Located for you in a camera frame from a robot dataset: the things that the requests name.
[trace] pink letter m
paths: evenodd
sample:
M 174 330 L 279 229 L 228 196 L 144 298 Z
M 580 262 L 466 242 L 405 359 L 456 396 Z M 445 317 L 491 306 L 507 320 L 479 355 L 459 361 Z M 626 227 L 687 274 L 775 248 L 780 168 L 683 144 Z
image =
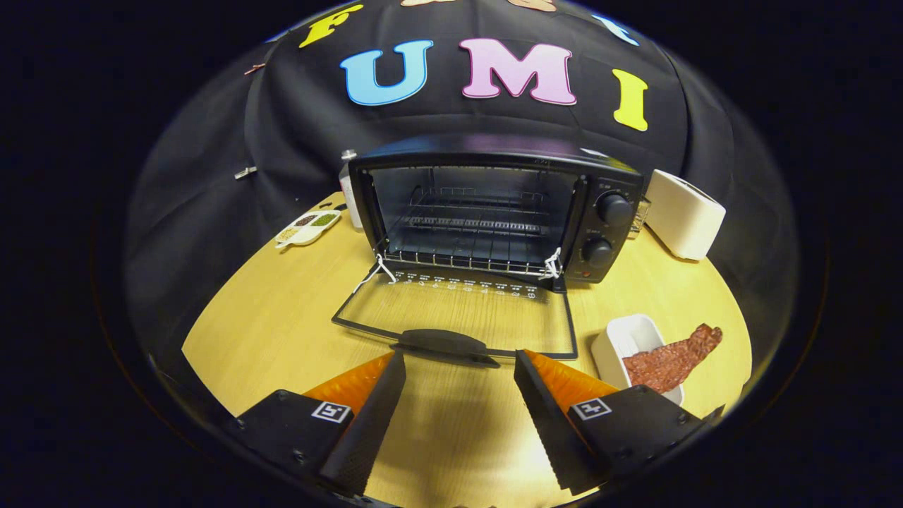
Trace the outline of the pink letter m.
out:
M 501 93 L 492 84 L 492 71 L 514 97 L 524 93 L 526 85 L 536 75 L 536 87 L 530 97 L 552 104 L 571 106 L 577 98 L 571 93 L 567 77 L 567 61 L 571 52 L 552 44 L 537 44 L 523 60 L 496 39 L 466 39 L 461 47 L 470 52 L 470 85 L 464 95 L 472 99 L 489 99 Z

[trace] letter u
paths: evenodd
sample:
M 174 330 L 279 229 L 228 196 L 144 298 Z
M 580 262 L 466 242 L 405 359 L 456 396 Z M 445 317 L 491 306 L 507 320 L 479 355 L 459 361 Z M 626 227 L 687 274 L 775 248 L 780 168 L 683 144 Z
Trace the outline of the letter u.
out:
M 404 58 L 405 76 L 388 87 L 377 83 L 377 59 L 382 51 L 362 52 L 343 60 L 340 67 L 345 70 L 349 99 L 362 106 L 382 106 L 413 96 L 426 84 L 426 50 L 431 47 L 433 41 L 426 40 L 398 44 L 395 52 Z

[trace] meat slice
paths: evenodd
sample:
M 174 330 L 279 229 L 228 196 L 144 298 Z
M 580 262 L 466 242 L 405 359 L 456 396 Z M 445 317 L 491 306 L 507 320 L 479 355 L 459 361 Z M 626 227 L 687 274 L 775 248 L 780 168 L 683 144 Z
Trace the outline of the meat slice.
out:
M 721 343 L 721 328 L 703 323 L 690 338 L 624 359 L 632 385 L 645 384 L 658 393 L 677 388 Z

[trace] round table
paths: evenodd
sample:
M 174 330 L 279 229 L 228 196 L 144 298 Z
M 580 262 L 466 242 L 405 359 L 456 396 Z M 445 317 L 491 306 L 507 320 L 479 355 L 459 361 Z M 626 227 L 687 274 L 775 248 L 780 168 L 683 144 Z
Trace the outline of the round table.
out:
M 344 197 L 326 202 L 331 209 Z M 311 245 L 280 251 L 269 241 L 209 302 L 182 351 L 235 416 L 274 390 L 304 393 L 389 351 L 330 320 L 374 262 L 348 211 Z M 750 374 L 749 333 L 708 259 L 677 259 L 643 230 L 601 283 L 569 281 L 568 299 L 579 354 L 568 365 L 598 377 L 590 345 L 616 317 L 649 315 L 666 343 L 707 323 L 723 340 L 684 382 L 683 407 L 702 418 L 737 402 Z M 512 362 L 479 369 L 407 355 L 405 365 L 366 495 L 409 508 L 553 506 L 585 495 L 558 487 Z

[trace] oven control knob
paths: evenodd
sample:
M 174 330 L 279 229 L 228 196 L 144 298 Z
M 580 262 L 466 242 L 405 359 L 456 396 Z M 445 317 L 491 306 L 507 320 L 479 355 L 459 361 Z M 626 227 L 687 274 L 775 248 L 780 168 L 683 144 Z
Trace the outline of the oven control knob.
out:
M 615 250 L 604 238 L 589 240 L 583 244 L 583 260 L 593 268 L 607 267 L 615 257 Z
M 602 221 L 616 228 L 633 222 L 635 215 L 630 203 L 624 199 L 624 196 L 618 194 L 609 194 L 603 197 L 596 205 L 596 212 Z

